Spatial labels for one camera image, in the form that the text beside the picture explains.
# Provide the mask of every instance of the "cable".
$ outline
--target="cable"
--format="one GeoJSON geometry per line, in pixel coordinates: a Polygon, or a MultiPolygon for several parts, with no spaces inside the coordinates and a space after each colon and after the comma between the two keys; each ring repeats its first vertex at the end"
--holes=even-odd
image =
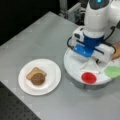
{"type": "Polygon", "coordinates": [[[67,40],[67,46],[68,46],[71,50],[73,50],[74,46],[69,45],[69,41],[70,41],[71,38],[72,38],[72,37],[68,38],[68,40],[67,40]]]}
{"type": "Polygon", "coordinates": [[[111,37],[111,35],[112,35],[112,34],[114,33],[114,31],[115,31],[115,27],[112,26],[112,27],[111,27],[111,30],[112,30],[112,32],[110,33],[110,35],[109,35],[108,37],[106,37],[106,38],[103,40],[103,42],[106,41],[109,37],[111,37]]]}

